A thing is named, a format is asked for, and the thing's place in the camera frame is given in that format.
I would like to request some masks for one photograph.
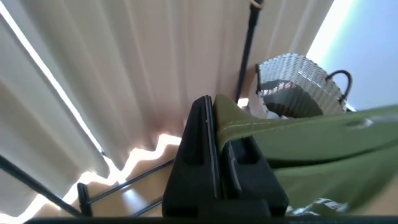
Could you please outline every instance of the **white wall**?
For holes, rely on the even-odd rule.
[[[308,52],[327,72],[352,74],[357,110],[398,104],[397,9],[397,0],[335,0]],[[343,75],[335,81],[345,88]]]

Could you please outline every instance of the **black bar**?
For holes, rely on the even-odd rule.
[[[10,174],[11,176],[18,179],[19,181],[21,181],[22,183],[26,184],[32,190],[43,195],[44,197],[52,201],[54,204],[58,205],[60,208],[70,213],[71,215],[74,215],[76,217],[82,216],[82,214],[77,209],[73,208],[71,205],[64,202],[58,196],[53,194],[48,188],[44,187],[37,180],[33,179],[31,176],[26,174],[23,170],[15,166],[13,163],[8,161],[6,158],[4,158],[1,155],[0,155],[0,168],[5,172],[7,172],[8,174]]]
[[[92,217],[93,211],[91,210],[91,205],[87,203],[87,201],[90,199],[90,196],[88,195],[87,185],[78,183],[77,192],[79,195],[81,213],[86,217]]]
[[[120,190],[120,189],[122,189],[123,187],[125,187],[125,186],[127,186],[127,185],[129,185],[129,184],[132,184],[133,182],[135,182],[135,181],[137,181],[137,180],[139,180],[139,179],[142,179],[142,178],[148,176],[149,174],[152,174],[152,173],[154,173],[154,172],[160,170],[161,168],[167,167],[168,165],[172,164],[173,162],[174,162],[174,159],[171,159],[171,160],[169,160],[169,161],[167,161],[167,162],[165,162],[165,163],[163,163],[163,164],[161,164],[161,165],[159,165],[159,166],[157,166],[157,167],[155,167],[155,168],[153,168],[153,169],[151,169],[151,170],[148,170],[147,172],[145,172],[145,173],[143,173],[143,174],[141,174],[141,175],[138,175],[137,177],[135,177],[135,178],[133,178],[133,179],[131,179],[131,180],[128,180],[128,181],[126,181],[125,183],[120,184],[120,185],[118,185],[118,186],[116,186],[116,187],[114,187],[114,188],[112,188],[112,189],[110,189],[110,190],[108,190],[108,191],[106,191],[106,192],[104,192],[104,193],[102,193],[102,194],[100,194],[100,195],[94,197],[93,199],[89,200],[89,201],[87,202],[87,204],[88,204],[88,205],[89,205],[89,204],[92,204],[92,203],[98,201],[99,199],[101,199],[101,198],[103,198],[103,197],[106,197],[106,196],[110,195],[111,193],[113,193],[113,192],[115,192],[115,191],[117,191],[117,190]]]
[[[148,212],[149,210],[153,209],[154,207],[160,205],[162,203],[162,198],[160,198],[159,200],[155,201],[154,203],[146,206],[145,208],[139,210],[138,212],[132,214],[133,218],[139,217],[140,215]]]
[[[258,4],[262,4],[262,0],[256,0],[256,2]],[[253,6],[252,4],[250,5],[249,27],[248,27],[248,32],[246,34],[246,41],[244,43],[241,68],[239,70],[238,90],[236,92],[235,103],[238,102],[239,97],[241,96],[244,76],[246,74],[246,69],[248,67],[248,60],[249,60],[251,43],[253,40],[254,29],[256,28],[257,25],[257,20],[259,18],[260,10],[261,9],[257,8],[256,6]]]

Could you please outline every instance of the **garment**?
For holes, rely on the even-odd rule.
[[[312,212],[351,212],[368,203],[398,171],[398,106],[269,120],[255,118],[218,95],[215,111],[219,149],[253,135],[293,208],[314,206],[325,198],[339,204],[338,209],[316,203]]]

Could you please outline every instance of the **floor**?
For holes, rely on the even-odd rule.
[[[150,170],[159,164],[173,159],[177,153],[178,146],[167,146],[163,155],[153,161],[139,161],[130,176],[131,179],[147,170]],[[150,205],[152,202],[160,199],[163,196],[167,180],[169,179],[172,165],[154,172],[147,177],[144,177],[137,182],[118,190],[117,192],[100,199],[93,203],[91,208],[94,217],[126,217],[133,213],[138,212],[142,208]],[[92,182],[88,184],[88,192],[90,198],[109,190],[116,186],[108,186]],[[76,209],[80,210],[78,201],[72,203]],[[43,206],[35,217],[69,217],[70,215],[63,211],[58,210],[51,204]],[[142,217],[161,217],[162,204],[156,206],[152,210],[141,215]]]

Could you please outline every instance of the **beige curtain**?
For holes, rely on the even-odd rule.
[[[118,169],[131,149],[153,150],[160,133],[180,136],[190,105],[198,97],[217,93],[232,97],[236,91],[250,13],[246,0],[2,1]],[[306,54],[331,3],[266,1],[249,68],[285,52]],[[7,66],[7,74],[1,74],[2,91],[8,103],[21,110],[13,116],[26,119],[10,126],[24,132],[23,138],[32,138],[32,131],[22,131],[24,125],[40,127],[35,129],[35,139],[47,145],[36,146],[41,150],[35,149],[36,156],[51,152],[56,154],[52,163],[43,164],[56,167],[63,161],[63,166],[70,167],[47,171],[54,172],[52,180],[57,180],[54,190],[62,193],[59,189],[82,169],[104,175],[103,161],[40,71],[10,32],[1,35],[14,45],[8,51],[16,50],[26,64],[13,65],[13,59],[1,53]],[[1,46],[9,48],[10,43]],[[18,74],[12,76],[18,85],[3,81],[11,73]],[[51,122],[51,131],[42,125]],[[6,148],[3,153],[21,156]],[[79,153],[91,162],[79,166],[71,159]],[[62,182],[56,175],[68,178]]]

